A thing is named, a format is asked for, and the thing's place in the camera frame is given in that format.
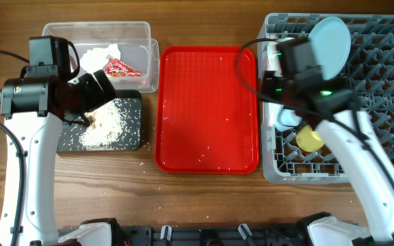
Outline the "red snack wrapper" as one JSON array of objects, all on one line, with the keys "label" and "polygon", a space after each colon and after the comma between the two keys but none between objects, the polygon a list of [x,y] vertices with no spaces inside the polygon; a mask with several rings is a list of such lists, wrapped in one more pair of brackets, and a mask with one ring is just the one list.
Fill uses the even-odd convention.
[{"label": "red snack wrapper", "polygon": [[106,75],[110,77],[141,77],[142,73],[116,58],[110,58],[106,67]]}]

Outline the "light blue plate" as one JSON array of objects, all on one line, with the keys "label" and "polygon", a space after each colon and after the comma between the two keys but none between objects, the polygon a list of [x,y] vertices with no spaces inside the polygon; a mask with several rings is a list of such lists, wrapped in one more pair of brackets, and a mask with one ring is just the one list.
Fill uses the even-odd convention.
[{"label": "light blue plate", "polygon": [[346,24],[340,18],[326,17],[314,26],[308,38],[324,80],[333,79],[345,66],[350,53],[351,39]]}]

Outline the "white napkin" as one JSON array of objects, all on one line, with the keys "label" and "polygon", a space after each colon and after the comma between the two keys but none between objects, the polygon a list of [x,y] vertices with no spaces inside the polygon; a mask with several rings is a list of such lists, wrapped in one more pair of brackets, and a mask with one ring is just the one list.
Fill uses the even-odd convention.
[{"label": "white napkin", "polygon": [[84,53],[80,65],[88,73],[104,69],[111,58],[120,59],[121,52],[117,44],[110,44],[107,48],[93,48]]}]

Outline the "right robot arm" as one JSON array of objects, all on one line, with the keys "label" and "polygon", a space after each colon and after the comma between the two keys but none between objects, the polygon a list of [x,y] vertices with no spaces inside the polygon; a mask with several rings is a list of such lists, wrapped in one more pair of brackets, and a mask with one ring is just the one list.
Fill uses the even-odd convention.
[{"label": "right robot arm", "polygon": [[298,222],[308,245],[394,245],[394,167],[374,133],[370,117],[354,92],[327,79],[308,38],[266,39],[263,162],[274,157],[278,116],[304,120],[338,160],[366,216],[361,227],[319,213]]}]

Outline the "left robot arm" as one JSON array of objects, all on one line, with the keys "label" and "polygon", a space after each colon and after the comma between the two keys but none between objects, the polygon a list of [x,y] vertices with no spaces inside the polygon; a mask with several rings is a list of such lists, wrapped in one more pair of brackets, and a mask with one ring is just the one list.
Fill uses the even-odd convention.
[{"label": "left robot arm", "polygon": [[101,70],[71,81],[74,44],[64,38],[29,39],[29,65],[0,90],[7,139],[7,169],[0,218],[0,245],[55,245],[55,155],[65,123],[115,99]]}]

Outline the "yellow plastic cup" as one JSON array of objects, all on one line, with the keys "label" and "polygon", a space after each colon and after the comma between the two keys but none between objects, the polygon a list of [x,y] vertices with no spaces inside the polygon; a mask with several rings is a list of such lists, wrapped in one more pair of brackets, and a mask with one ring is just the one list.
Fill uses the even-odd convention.
[{"label": "yellow plastic cup", "polygon": [[303,126],[296,133],[295,140],[298,147],[306,152],[315,152],[324,146],[324,141],[310,125]]}]

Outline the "light blue bowl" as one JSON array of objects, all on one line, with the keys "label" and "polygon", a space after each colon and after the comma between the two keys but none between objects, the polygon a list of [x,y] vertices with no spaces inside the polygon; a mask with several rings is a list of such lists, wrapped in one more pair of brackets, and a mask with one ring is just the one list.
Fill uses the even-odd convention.
[{"label": "light blue bowl", "polygon": [[274,108],[276,111],[274,126],[278,131],[287,131],[297,127],[302,122],[302,118],[298,116],[294,110],[286,109],[279,104],[275,104]]}]

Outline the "green bowl with food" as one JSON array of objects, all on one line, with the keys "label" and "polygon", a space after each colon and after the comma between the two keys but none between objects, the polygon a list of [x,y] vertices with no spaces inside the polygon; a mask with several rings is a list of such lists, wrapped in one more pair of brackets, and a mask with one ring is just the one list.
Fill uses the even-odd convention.
[{"label": "green bowl with food", "polygon": [[276,45],[279,42],[285,42],[288,40],[292,40],[292,38],[281,38],[278,39],[277,41],[271,41],[267,46],[264,70],[274,72],[274,75],[276,77],[282,76],[282,71],[279,62],[280,53],[277,50]]}]

